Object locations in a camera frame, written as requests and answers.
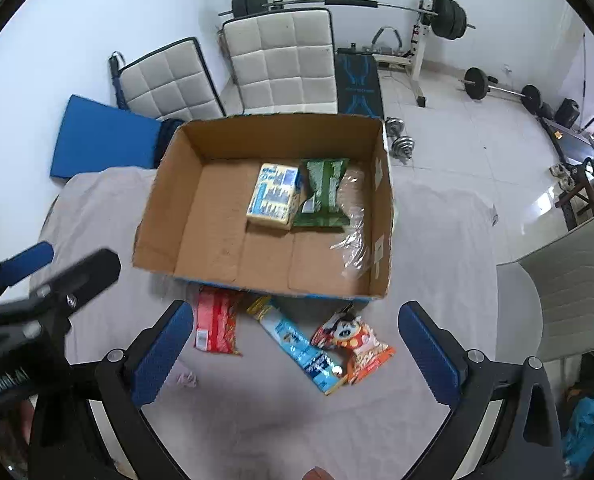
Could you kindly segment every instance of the blue gripper pad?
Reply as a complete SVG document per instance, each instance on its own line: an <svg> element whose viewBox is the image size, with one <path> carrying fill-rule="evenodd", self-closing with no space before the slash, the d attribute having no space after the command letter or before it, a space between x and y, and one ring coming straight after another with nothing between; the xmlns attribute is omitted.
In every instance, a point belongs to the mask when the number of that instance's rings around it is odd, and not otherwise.
<svg viewBox="0 0 594 480"><path fill-rule="evenodd" d="M33 272L48 265L54 257L52 245L39 242L25 251L0 263L0 285L13 286Z"/></svg>
<svg viewBox="0 0 594 480"><path fill-rule="evenodd" d="M193 322L192 307L185 301L181 302L135 368L130 384L132 402L138 408L149 404L157 397L170 369L190 337L190 332L193 331Z"/></svg>
<svg viewBox="0 0 594 480"><path fill-rule="evenodd" d="M460 398L458 370L409 303L399 309L397 324L435 400L454 408Z"/></svg>

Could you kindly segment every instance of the quilted cushion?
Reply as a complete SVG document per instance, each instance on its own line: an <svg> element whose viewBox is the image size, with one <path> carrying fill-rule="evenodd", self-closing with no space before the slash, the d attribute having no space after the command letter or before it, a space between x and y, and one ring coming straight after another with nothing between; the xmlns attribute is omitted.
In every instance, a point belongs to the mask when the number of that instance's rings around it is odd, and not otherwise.
<svg viewBox="0 0 594 480"><path fill-rule="evenodd" d="M223 30L246 113L337 113L328 10L270 12Z"/></svg>
<svg viewBox="0 0 594 480"><path fill-rule="evenodd" d="M216 119L225 112L195 38L171 43L120 71L130 111L153 119Z"/></svg>

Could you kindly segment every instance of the blue snack package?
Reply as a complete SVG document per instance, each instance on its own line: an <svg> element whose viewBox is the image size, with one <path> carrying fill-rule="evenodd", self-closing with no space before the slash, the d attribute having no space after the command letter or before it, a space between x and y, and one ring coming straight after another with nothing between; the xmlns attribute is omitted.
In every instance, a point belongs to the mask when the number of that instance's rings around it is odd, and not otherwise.
<svg viewBox="0 0 594 480"><path fill-rule="evenodd" d="M311 345L293 322L277 310L270 296L256 300L248 307L247 312L258 320L325 395L331 394L346 382L342 367L326 352Z"/></svg>

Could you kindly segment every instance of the clear packing tape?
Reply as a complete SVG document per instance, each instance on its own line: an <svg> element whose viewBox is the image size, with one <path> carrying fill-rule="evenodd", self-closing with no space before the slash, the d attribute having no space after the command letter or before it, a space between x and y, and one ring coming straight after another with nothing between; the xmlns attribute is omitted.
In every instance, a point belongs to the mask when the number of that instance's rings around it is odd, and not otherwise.
<svg viewBox="0 0 594 480"><path fill-rule="evenodd" d="M342 252L344 276L359 278L371 268L370 247L365 243L363 226L367 211L364 206L365 171L351 163L346 170L337 191L337 203L350 218L350 225L339 234L339 241L331 249Z"/></svg>

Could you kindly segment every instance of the red snack bag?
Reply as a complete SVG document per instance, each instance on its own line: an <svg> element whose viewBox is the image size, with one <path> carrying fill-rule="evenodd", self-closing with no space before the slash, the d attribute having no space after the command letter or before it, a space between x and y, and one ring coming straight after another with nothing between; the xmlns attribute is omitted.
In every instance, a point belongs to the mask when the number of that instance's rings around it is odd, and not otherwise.
<svg viewBox="0 0 594 480"><path fill-rule="evenodd" d="M241 355L235 347L235 307L241 296L236 290L202 286L197 302L195 348Z"/></svg>
<svg viewBox="0 0 594 480"><path fill-rule="evenodd" d="M348 305L333 314L311 339L311 344L318 348L343 348L348 352L348 384L359 383L395 354L395 349L378 341L373 329L351 308L352 305Z"/></svg>

